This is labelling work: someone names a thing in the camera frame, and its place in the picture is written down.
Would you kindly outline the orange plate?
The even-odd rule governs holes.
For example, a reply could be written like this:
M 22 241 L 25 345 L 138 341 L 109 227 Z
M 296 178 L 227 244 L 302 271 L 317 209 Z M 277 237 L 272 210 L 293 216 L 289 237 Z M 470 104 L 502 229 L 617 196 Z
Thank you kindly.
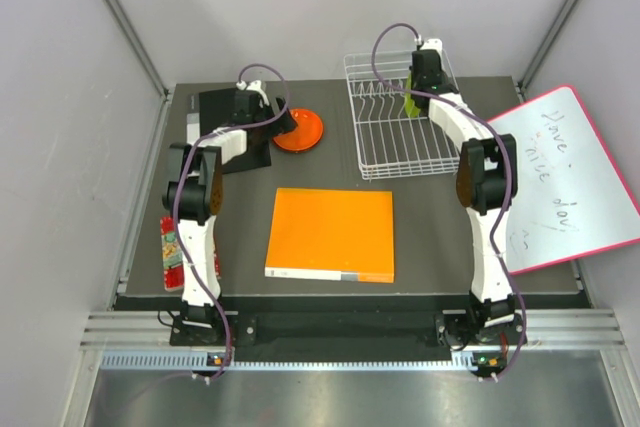
M 273 143 L 286 152 L 302 153 L 315 147 L 324 134 L 324 123 L 320 116 L 305 108 L 291 111 L 297 127 L 286 134 L 276 136 Z

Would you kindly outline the green plate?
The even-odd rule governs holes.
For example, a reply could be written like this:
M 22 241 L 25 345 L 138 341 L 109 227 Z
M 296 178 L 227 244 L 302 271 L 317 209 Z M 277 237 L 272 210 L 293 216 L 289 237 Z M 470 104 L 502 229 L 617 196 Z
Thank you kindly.
M 421 109 L 416 106 L 416 103 L 410 93 L 412 89 L 412 74 L 409 74 L 405 82 L 405 94 L 404 94 L 404 111 L 408 118 L 418 118 L 421 115 Z

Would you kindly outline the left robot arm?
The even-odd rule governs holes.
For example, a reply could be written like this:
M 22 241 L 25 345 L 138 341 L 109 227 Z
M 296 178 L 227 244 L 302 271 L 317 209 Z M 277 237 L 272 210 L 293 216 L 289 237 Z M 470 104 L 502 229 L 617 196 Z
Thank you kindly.
M 269 141 L 296 127 L 290 112 L 274 112 L 263 81 L 192 97 L 186 140 L 168 150 L 162 195 L 163 207 L 177 225 L 187 306 L 212 308 L 221 294 L 214 227 L 223 175 L 269 166 Z

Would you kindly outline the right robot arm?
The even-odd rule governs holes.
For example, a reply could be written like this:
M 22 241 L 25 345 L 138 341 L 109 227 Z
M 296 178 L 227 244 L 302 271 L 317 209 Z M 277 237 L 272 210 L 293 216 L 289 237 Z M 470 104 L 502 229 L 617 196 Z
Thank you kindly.
M 407 87 L 415 107 L 459 152 L 456 195 L 468 214 L 474 249 L 470 292 L 473 302 L 484 307 L 469 314 L 466 327 L 474 340 L 487 343 L 502 332 L 501 315 L 514 309 L 513 289 L 503 269 L 508 218 L 503 203 L 517 193 L 516 141 L 510 134 L 496 138 L 476 119 L 443 62 L 442 42 L 425 41 L 412 53 Z

